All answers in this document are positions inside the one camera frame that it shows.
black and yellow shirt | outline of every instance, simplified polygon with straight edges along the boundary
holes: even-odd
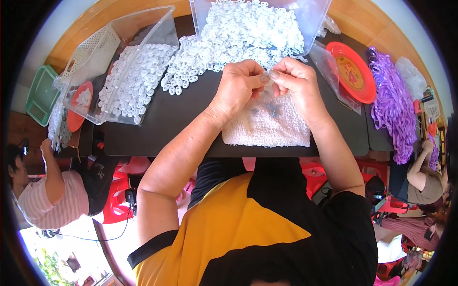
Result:
[[[179,230],[133,252],[137,284],[373,285],[377,246],[364,197],[341,192],[319,209],[301,188],[252,174],[219,184]]]

black table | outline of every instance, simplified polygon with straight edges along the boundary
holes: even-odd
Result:
[[[191,16],[175,18],[178,38],[195,33]],[[328,33],[320,41],[324,44],[339,41],[339,36]],[[315,68],[318,85],[326,108],[349,145],[354,156],[369,151],[365,114],[359,115],[338,102],[336,95]],[[156,156],[161,149],[178,135],[211,102],[222,73],[207,71],[197,82],[189,85],[180,96],[171,96],[158,88],[141,125],[113,122],[104,123],[105,152],[119,156]],[[301,146],[264,148],[261,146],[230,146],[219,135],[208,150],[208,157],[288,157],[319,156],[313,136],[309,148]]]
[[[345,34],[339,35],[342,43],[351,47],[362,59],[366,61],[369,65],[369,49],[365,45],[356,41],[353,38]],[[363,109],[365,110],[365,117],[367,122],[367,133],[369,136],[369,147],[371,150],[375,151],[394,151],[393,148],[393,139],[388,133],[388,129],[381,128],[379,130],[375,129],[374,120],[371,116],[372,104],[363,104]],[[414,151],[421,151],[421,135],[420,135],[420,123],[417,122],[416,129],[417,141],[414,143]]]

clear plastic bag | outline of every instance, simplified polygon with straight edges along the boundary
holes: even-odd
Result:
[[[324,18],[323,27],[325,27],[331,33],[336,34],[336,35],[339,35],[342,33],[339,27],[337,26],[336,22],[334,22],[334,20],[328,15],[326,15],[326,17]]]
[[[424,76],[412,62],[405,57],[400,57],[394,66],[401,74],[413,100],[422,99],[423,91],[428,87]]]
[[[60,152],[61,148],[67,147],[72,133],[67,127],[68,109],[64,107],[63,100],[68,84],[61,83],[61,76],[57,76],[53,81],[53,87],[60,91],[60,95],[54,104],[48,125],[48,138],[52,140],[53,150]]]
[[[318,41],[313,43],[309,56],[336,96],[339,96],[339,71],[336,59],[326,50],[326,46]]]
[[[337,34],[337,35],[342,33],[339,27],[337,26],[336,22],[334,22],[334,20],[331,17],[326,15],[320,27],[320,30],[318,30],[318,34],[316,36],[320,38],[324,38],[326,37],[326,34],[328,31],[330,31],[333,34]]]
[[[326,82],[332,88],[337,96],[337,99],[347,106],[348,108],[361,115],[362,103],[352,98],[347,92],[341,93],[339,90],[339,71],[337,68],[337,61],[326,50],[326,46],[320,42],[315,41],[310,49],[309,56],[313,63],[316,65],[321,75],[323,75]]]

green plastic tray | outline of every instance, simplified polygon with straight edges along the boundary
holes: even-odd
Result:
[[[60,91],[53,87],[57,73],[50,65],[38,68],[26,101],[26,112],[40,124],[47,126],[51,111],[60,95]]]

striped shirt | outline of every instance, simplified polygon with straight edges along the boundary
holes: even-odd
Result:
[[[88,215],[89,202],[83,180],[76,171],[62,172],[65,183],[63,198],[52,205],[46,194],[46,177],[30,183],[17,200],[25,219],[39,229],[58,229],[81,215]]]

